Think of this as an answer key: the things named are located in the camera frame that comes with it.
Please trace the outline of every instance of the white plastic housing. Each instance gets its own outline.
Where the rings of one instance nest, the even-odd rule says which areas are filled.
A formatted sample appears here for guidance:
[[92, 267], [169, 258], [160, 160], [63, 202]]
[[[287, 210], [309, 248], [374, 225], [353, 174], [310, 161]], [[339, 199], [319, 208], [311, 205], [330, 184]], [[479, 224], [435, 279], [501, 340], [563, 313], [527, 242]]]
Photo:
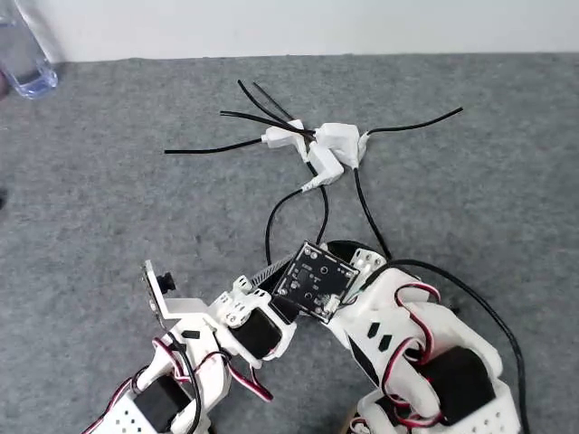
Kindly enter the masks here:
[[318, 173], [309, 183], [302, 188], [304, 192], [320, 185], [329, 185], [336, 181], [343, 173], [344, 167], [337, 161], [336, 157], [325, 145], [318, 142], [309, 144], [309, 162]]
[[157, 434], [133, 398], [130, 392], [123, 396], [92, 434]]
[[326, 146], [343, 164], [358, 167], [358, 139], [356, 125], [328, 123], [316, 129], [316, 140]]
[[518, 434], [520, 423], [508, 386], [496, 380], [497, 398], [451, 427], [438, 424], [431, 428], [414, 428], [415, 434]]
[[[364, 284], [366, 276], [358, 277], [353, 290], [356, 291]], [[397, 308], [394, 302], [394, 292], [416, 278], [399, 269], [387, 269], [375, 282], [361, 293], [354, 305], [345, 307], [336, 312], [326, 325], [337, 340], [347, 349], [350, 349], [348, 336], [354, 337], [357, 345], [370, 360], [376, 363], [376, 369], [384, 369], [381, 365], [384, 354], [378, 353], [375, 343], [366, 337], [369, 325], [378, 322], [386, 329], [383, 334], [394, 334], [406, 337], [412, 333], [419, 333], [418, 326], [410, 320], [408, 312]], [[404, 302], [426, 301], [428, 294], [420, 289], [407, 288], [403, 293]]]
[[[304, 128], [304, 125], [299, 119], [291, 120], [288, 123], [296, 128]], [[306, 142], [304, 137], [299, 133], [294, 133], [279, 127], [269, 127], [265, 130], [265, 134], [261, 136], [261, 142], [267, 143], [268, 147], [270, 148], [293, 145], [298, 150], [301, 159], [304, 162], [308, 161], [308, 150], [306, 149]]]
[[[296, 331], [296, 324], [286, 324], [281, 317], [270, 307], [271, 295], [261, 289], [256, 289], [250, 294], [243, 294], [240, 290], [233, 290], [231, 292], [223, 292], [209, 307], [209, 310], [214, 318], [219, 322], [227, 325], [231, 328], [236, 328], [242, 326], [245, 320], [249, 317], [254, 309], [260, 309], [269, 320], [279, 328], [281, 331], [281, 339], [278, 345], [265, 357], [263, 360], [271, 360], [281, 357], [288, 346], [290, 346], [291, 338]], [[217, 332], [217, 337], [221, 342], [221, 332]], [[256, 368], [259, 366], [252, 363], [251, 360], [248, 362]]]

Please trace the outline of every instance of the white wall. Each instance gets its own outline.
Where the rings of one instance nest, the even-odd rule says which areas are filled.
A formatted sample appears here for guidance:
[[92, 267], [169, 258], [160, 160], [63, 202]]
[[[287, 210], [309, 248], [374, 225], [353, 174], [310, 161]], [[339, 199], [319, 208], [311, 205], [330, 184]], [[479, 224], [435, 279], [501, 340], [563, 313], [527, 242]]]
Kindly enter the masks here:
[[578, 0], [18, 0], [51, 57], [579, 51]]

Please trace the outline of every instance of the floor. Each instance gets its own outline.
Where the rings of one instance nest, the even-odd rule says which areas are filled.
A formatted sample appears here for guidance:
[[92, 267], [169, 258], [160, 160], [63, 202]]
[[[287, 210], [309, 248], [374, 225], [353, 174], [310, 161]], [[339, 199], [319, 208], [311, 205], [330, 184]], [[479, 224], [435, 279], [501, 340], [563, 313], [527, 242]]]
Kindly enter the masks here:
[[[138, 282], [153, 260], [184, 296], [211, 302], [264, 264], [263, 232], [308, 180], [289, 148], [164, 156], [259, 137], [236, 85], [258, 81], [309, 126], [382, 134], [361, 167], [366, 199], [396, 257], [425, 259], [477, 288], [527, 361], [533, 432], [579, 431], [579, 55], [336, 56], [65, 64], [49, 98], [0, 101], [0, 431], [81, 432], [116, 385], [147, 363], [160, 330]], [[326, 240], [376, 245], [347, 172], [328, 188]], [[282, 208], [273, 256], [315, 237], [318, 193]], [[515, 362], [490, 318], [424, 274], [461, 318]], [[267, 363], [265, 404], [234, 385], [219, 433], [333, 433], [372, 386], [332, 335], [301, 318]]]

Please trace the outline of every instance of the wire bundle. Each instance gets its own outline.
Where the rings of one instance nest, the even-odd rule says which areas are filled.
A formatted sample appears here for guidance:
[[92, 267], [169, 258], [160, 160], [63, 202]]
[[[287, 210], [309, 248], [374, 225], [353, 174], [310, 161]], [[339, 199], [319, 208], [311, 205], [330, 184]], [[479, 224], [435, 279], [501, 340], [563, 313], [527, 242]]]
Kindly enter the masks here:
[[[398, 411], [401, 409], [408, 410], [410, 408], [410, 404], [407, 401], [401, 399], [399, 396], [392, 395], [392, 393], [389, 393], [386, 390], [386, 386], [392, 374], [392, 370], [396, 362], [400, 359], [400, 357], [404, 357], [410, 364], [425, 364], [431, 359], [432, 355], [433, 340], [434, 340], [432, 331], [400, 299], [400, 292], [405, 288], [421, 289], [423, 291], [428, 292], [431, 296], [433, 296], [437, 303], [441, 302], [441, 294], [438, 291], [438, 289], [419, 281], [402, 285], [394, 292], [394, 301], [396, 305], [406, 309], [410, 314], [410, 319], [421, 328], [424, 334], [424, 344], [416, 337], [408, 337], [404, 339], [394, 350], [392, 357], [390, 358], [388, 364], [386, 365], [386, 368], [384, 369], [384, 375], [380, 383], [380, 388], [382, 389], [382, 393], [384, 394], [384, 396], [387, 396], [390, 399], [390, 401], [394, 404], [394, 412], [396, 414], [398, 421], [401, 424], [403, 424], [408, 429], [429, 428], [436, 425], [441, 420], [442, 418], [441, 413], [429, 419], [425, 419], [417, 413], [411, 413], [406, 417], [400, 416]], [[418, 356], [416, 357], [414, 355], [410, 355], [410, 352], [408, 350], [418, 350]]]
[[[261, 124], [265, 124], [271, 127], [278, 127], [281, 129], [285, 129], [286, 131], [290, 131], [292, 133], [298, 133], [301, 134], [304, 138], [306, 138], [307, 140], [314, 140], [314, 134], [316, 133], [315, 131], [311, 130], [311, 129], [305, 129], [305, 128], [298, 128], [298, 127], [294, 127], [293, 125], [291, 125], [289, 123], [289, 121], [295, 119], [286, 109], [284, 109], [268, 92], [266, 92], [259, 84], [257, 84], [255, 81], [253, 82], [253, 86], [255, 86], [255, 88], [271, 103], [273, 104], [273, 106], [276, 107], [276, 109], [286, 118], [282, 118], [278, 115], [276, 115], [275, 113], [273, 113], [272, 111], [270, 111], [269, 109], [267, 109], [265, 106], [263, 106], [253, 95], [251, 92], [248, 91], [248, 89], [245, 87], [245, 85], [243, 84], [243, 82], [241, 80], [237, 80], [237, 84], [239, 85], [239, 87], [242, 89], [242, 92], [245, 94], [245, 96], [252, 102], [252, 104], [259, 109], [260, 111], [262, 111], [264, 114], [266, 114], [267, 116], [269, 116], [271, 119], [267, 119], [267, 118], [262, 118], [259, 116], [255, 116], [249, 113], [242, 113], [239, 111], [230, 111], [230, 110], [222, 110], [220, 111], [220, 116], [224, 116], [224, 117], [229, 117], [229, 118], [241, 118], [241, 119], [246, 119], [246, 120], [250, 120], [253, 122], [258, 122]], [[165, 154], [167, 155], [207, 155], [207, 154], [216, 154], [216, 153], [220, 153], [220, 152], [225, 152], [225, 151], [230, 151], [233, 149], [239, 149], [242, 147], [246, 147], [246, 146], [251, 146], [251, 145], [255, 145], [261, 143], [261, 139], [260, 138], [255, 138], [252, 140], [247, 140], [245, 142], [241, 142], [241, 143], [236, 143], [234, 145], [229, 145], [229, 146], [222, 146], [222, 147], [216, 147], [216, 148], [212, 148], [212, 149], [166, 149], [165, 150]], [[314, 169], [314, 167], [308, 163], [308, 169], [310, 170], [310, 172], [316, 176], [316, 170]], [[327, 199], [327, 192], [326, 192], [326, 188], [321, 185], [319, 187], [319, 190], [322, 194], [322, 200], [324, 202], [324, 219], [322, 221], [322, 225], [321, 228], [319, 230], [318, 236], [316, 238], [316, 244], [319, 244], [321, 242], [321, 239], [324, 235], [324, 232], [326, 230], [326, 225], [327, 225], [327, 219], [329, 216], [329, 202]], [[292, 192], [290, 194], [288, 194], [287, 196], [284, 196], [278, 203], [275, 204], [275, 206], [273, 207], [273, 210], [271, 211], [270, 217], [268, 218], [268, 223], [266, 226], [266, 230], [265, 230], [265, 258], [266, 258], [266, 262], [268, 265], [271, 265], [271, 242], [270, 242], [270, 238], [271, 238], [271, 227], [273, 225], [273, 221], [275, 219], [275, 214], [278, 211], [278, 209], [285, 203], [287, 202], [289, 199], [291, 199], [292, 197], [298, 195], [299, 193], [302, 193], [301, 190]]]

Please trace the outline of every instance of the clear plastic bottle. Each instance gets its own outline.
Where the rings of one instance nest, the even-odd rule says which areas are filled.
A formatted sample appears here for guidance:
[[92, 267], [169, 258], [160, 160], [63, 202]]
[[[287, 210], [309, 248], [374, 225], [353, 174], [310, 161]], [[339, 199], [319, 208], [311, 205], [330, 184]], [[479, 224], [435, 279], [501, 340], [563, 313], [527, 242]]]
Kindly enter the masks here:
[[25, 98], [54, 89], [58, 77], [14, 0], [0, 0], [0, 71]]

